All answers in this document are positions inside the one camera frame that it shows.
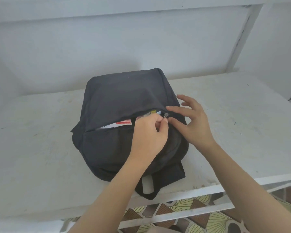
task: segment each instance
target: white wall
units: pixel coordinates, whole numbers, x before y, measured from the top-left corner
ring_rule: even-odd
[[[167,78],[222,73],[247,13],[235,6],[2,23],[1,69],[18,94],[80,89],[93,76],[154,67]]]
[[[291,97],[291,4],[262,8],[235,67]]]

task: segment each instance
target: white shelf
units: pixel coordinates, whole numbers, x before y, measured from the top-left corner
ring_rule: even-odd
[[[203,105],[217,142],[259,184],[291,180],[291,103],[240,72],[169,82],[176,94]],[[0,218],[80,216],[108,184],[91,173],[72,144],[83,93],[22,96],[0,113]],[[223,191],[194,147],[182,163],[185,179],[162,188],[152,201],[135,193],[129,207]]]

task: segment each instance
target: right hand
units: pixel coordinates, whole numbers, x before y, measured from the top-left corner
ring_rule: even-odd
[[[189,106],[192,109],[178,106],[167,106],[166,109],[189,117],[191,122],[184,125],[172,117],[168,118],[168,122],[174,125],[185,139],[200,152],[211,148],[216,144],[216,141],[212,136],[208,118],[202,106],[195,99],[185,95],[177,95],[177,98],[184,101],[181,103],[183,106]]]

